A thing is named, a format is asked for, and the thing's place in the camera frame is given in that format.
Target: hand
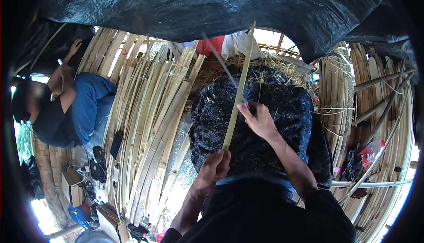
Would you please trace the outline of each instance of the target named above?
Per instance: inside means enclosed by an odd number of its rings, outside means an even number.
[[[279,135],[268,107],[265,105],[256,102],[247,102],[237,104],[237,108],[243,114],[249,128],[258,136],[269,141],[277,134]],[[252,115],[249,108],[255,108],[256,114]]]
[[[222,149],[213,153],[206,158],[200,168],[199,174],[193,182],[192,188],[196,189],[200,194],[208,194],[212,190],[213,182],[222,180],[227,176],[230,169],[231,152],[224,154]]]
[[[78,51],[78,49],[81,47],[82,39],[76,39],[75,42],[72,44],[71,49],[69,50],[69,55],[75,55]]]

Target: man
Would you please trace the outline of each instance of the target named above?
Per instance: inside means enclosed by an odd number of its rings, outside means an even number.
[[[74,81],[67,66],[80,46],[78,39],[44,88],[29,79],[16,87],[12,100],[15,120],[25,124],[29,121],[39,140],[47,145],[86,145],[98,124],[98,113],[109,114],[104,109],[110,110],[116,86],[92,73],[80,73]],[[50,101],[52,92],[60,94],[54,101]]]
[[[291,185],[278,177],[225,180],[231,153],[210,155],[190,187],[183,206],[165,233],[162,243],[174,242],[355,242],[356,232],[328,190],[317,187],[314,175],[279,134],[268,108],[263,104],[238,104],[238,109],[255,134],[265,139],[277,154]],[[249,112],[256,109],[256,114]],[[218,181],[207,212],[197,222],[212,184]],[[305,202],[297,207],[291,200],[294,188]]]

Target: red cloth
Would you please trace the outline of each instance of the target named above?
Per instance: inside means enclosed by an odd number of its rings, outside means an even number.
[[[209,39],[209,41],[212,43],[213,47],[215,47],[219,55],[222,52],[222,43],[224,42],[224,38],[225,36],[218,36],[218,37]],[[209,45],[206,43],[206,41],[199,40],[199,44],[197,45],[197,48],[196,48],[196,54],[205,55],[206,57],[209,57],[211,53],[212,53],[212,50],[209,48]]]

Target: phone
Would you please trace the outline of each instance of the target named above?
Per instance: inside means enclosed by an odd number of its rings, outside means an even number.
[[[119,152],[119,149],[121,148],[121,144],[122,144],[122,135],[119,132],[116,132],[112,141],[112,146],[110,147],[110,154],[113,156],[115,160],[116,160],[116,157],[118,156],[118,152]]]

